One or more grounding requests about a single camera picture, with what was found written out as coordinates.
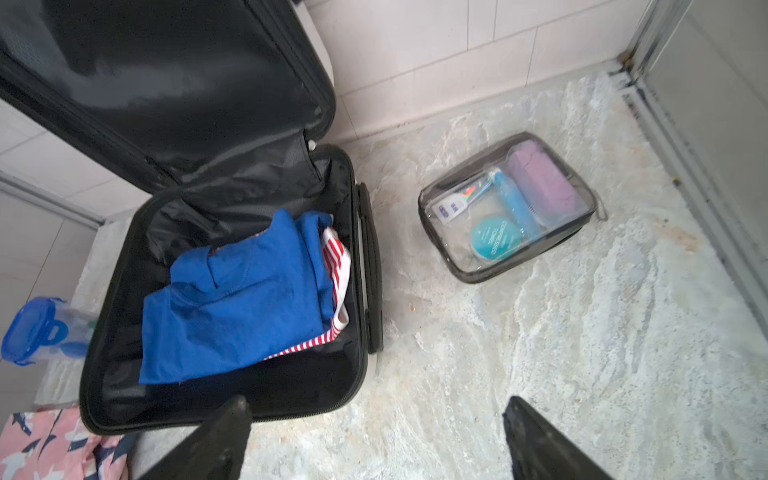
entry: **clear plastic pouch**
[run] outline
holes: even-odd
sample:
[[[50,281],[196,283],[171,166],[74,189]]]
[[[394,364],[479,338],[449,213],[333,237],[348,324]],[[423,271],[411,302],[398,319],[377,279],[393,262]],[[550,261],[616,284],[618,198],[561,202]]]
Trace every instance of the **clear plastic pouch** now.
[[[595,207],[584,181],[527,132],[473,156],[419,196],[427,234],[449,269],[470,283],[557,245]]]

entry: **blue lid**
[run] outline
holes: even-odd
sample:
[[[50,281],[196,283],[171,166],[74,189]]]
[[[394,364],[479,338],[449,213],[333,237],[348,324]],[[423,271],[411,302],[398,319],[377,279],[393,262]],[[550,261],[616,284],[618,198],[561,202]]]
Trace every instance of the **blue lid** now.
[[[18,311],[2,339],[2,358],[16,365],[29,365],[29,357],[40,345],[45,345],[56,317],[56,302],[39,296]]]

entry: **suitcase side handle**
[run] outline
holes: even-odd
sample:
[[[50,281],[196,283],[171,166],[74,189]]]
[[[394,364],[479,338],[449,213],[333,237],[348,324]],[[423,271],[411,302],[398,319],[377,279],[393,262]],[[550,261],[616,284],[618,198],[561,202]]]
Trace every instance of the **suitcase side handle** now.
[[[379,254],[379,238],[373,225],[373,210],[368,187],[357,187],[360,203],[360,225],[362,226],[362,258],[366,268],[366,295],[368,296],[368,353],[384,350],[382,321],[382,259]]]

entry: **red and white striped garment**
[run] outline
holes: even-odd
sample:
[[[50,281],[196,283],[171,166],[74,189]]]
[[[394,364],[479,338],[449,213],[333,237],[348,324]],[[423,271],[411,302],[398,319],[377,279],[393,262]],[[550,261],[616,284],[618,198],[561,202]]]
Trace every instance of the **red and white striped garment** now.
[[[349,285],[349,270],[352,268],[352,257],[344,247],[344,244],[341,243],[341,240],[339,240],[339,236],[333,228],[328,227],[323,231],[321,241],[323,242],[323,263],[326,266],[326,271],[331,276],[331,280],[333,280],[333,303],[336,305],[336,311],[331,319],[331,328],[323,335],[316,336],[304,343],[270,355],[265,360],[332,342],[349,323],[349,317],[344,307],[344,296],[346,295],[347,285]]]

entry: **pink patterned clothing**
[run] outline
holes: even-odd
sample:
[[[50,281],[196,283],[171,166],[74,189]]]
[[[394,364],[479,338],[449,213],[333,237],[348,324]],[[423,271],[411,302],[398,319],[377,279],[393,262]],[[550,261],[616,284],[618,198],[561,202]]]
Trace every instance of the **pink patterned clothing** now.
[[[2,480],[128,480],[135,435],[90,433],[77,407],[14,413],[0,435]]]

